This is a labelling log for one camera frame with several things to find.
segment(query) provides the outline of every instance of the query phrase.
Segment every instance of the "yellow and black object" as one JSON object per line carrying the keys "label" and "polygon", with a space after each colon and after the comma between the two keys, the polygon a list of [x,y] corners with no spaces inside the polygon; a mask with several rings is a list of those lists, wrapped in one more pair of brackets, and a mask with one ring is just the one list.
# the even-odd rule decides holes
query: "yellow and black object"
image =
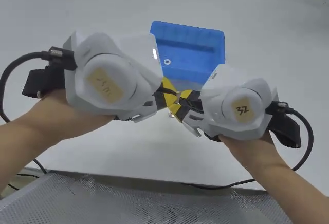
{"label": "yellow and black object", "polygon": [[199,96],[200,92],[196,90],[177,92],[167,78],[163,78],[160,88],[154,93],[157,109],[167,107],[179,122],[183,121],[189,110],[203,114]]}

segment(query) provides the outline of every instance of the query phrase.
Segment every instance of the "blue plastic container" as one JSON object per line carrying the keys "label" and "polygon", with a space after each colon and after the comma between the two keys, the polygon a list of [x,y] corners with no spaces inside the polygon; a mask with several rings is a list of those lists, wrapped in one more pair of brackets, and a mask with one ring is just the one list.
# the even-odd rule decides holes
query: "blue plastic container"
{"label": "blue plastic container", "polygon": [[225,37],[220,30],[154,21],[165,77],[177,90],[200,90],[218,64],[225,63]]}

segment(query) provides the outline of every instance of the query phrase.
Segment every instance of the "black strap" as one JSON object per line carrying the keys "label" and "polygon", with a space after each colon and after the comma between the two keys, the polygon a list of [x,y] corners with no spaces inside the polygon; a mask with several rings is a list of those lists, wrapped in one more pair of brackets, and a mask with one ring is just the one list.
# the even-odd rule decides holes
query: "black strap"
{"label": "black strap", "polygon": [[[287,115],[273,116],[267,129],[273,132],[278,141],[286,147],[300,148],[302,146],[300,127],[296,121]],[[207,134],[205,136],[210,140],[221,142],[218,136],[210,137]]]}
{"label": "black strap", "polygon": [[64,69],[59,65],[50,64],[45,69],[30,71],[22,94],[39,98],[55,89],[65,89]]}

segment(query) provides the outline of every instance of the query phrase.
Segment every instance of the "white plastic casing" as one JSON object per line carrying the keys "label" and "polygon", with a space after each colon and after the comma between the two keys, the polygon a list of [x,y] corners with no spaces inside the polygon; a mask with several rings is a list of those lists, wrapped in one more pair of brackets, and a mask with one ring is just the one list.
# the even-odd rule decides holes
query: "white plastic casing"
{"label": "white plastic casing", "polygon": [[104,33],[88,37],[74,33],[64,48],[75,52],[77,64],[75,71],[65,71],[66,96],[72,106],[136,122],[157,112],[153,93],[163,73],[152,34],[115,43]]}
{"label": "white plastic casing", "polygon": [[201,129],[210,137],[223,134],[246,140],[263,135],[271,119],[265,108],[278,96],[264,79],[249,78],[220,64],[203,86],[200,99],[204,113],[189,111],[183,119],[185,127],[197,136]]}

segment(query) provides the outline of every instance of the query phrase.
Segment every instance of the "metal mesh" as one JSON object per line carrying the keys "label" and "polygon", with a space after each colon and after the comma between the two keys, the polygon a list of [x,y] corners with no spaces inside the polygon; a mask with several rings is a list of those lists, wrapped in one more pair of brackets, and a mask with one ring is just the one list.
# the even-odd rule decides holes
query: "metal mesh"
{"label": "metal mesh", "polygon": [[52,174],[0,201],[1,224],[291,223],[268,195],[195,196],[115,188]]}

